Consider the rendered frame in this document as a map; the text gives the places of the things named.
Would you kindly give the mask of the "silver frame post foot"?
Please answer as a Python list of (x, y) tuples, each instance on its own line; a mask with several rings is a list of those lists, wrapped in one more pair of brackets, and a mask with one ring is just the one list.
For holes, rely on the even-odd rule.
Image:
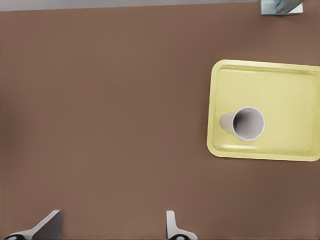
[(303, 11), (305, 0), (259, 0), (262, 16), (299, 15)]

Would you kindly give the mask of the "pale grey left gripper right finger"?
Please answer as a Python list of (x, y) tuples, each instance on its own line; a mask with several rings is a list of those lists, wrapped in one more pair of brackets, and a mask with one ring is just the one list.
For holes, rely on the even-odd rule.
[(173, 210), (166, 211), (166, 237), (167, 240), (198, 240), (193, 232), (180, 229), (176, 223), (176, 216)]

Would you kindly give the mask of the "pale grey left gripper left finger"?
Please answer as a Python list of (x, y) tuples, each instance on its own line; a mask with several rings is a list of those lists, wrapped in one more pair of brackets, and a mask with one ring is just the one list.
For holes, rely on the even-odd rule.
[(62, 236), (62, 211), (54, 210), (31, 229), (6, 236), (3, 240), (60, 240)]

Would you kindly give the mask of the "pale yellow rectangular tray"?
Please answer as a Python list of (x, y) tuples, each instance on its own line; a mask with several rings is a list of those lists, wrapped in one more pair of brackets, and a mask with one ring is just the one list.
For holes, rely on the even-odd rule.
[[(243, 107), (264, 116), (262, 135), (244, 141), (221, 127)], [(220, 60), (212, 68), (207, 148), (217, 157), (313, 162), (320, 159), (320, 66)]]

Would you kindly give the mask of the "white IKEA cup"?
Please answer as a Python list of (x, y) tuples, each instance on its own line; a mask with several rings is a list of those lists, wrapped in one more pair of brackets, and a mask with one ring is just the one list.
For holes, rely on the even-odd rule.
[(246, 106), (220, 118), (221, 127), (242, 141), (254, 141), (265, 130), (265, 117), (255, 107)]

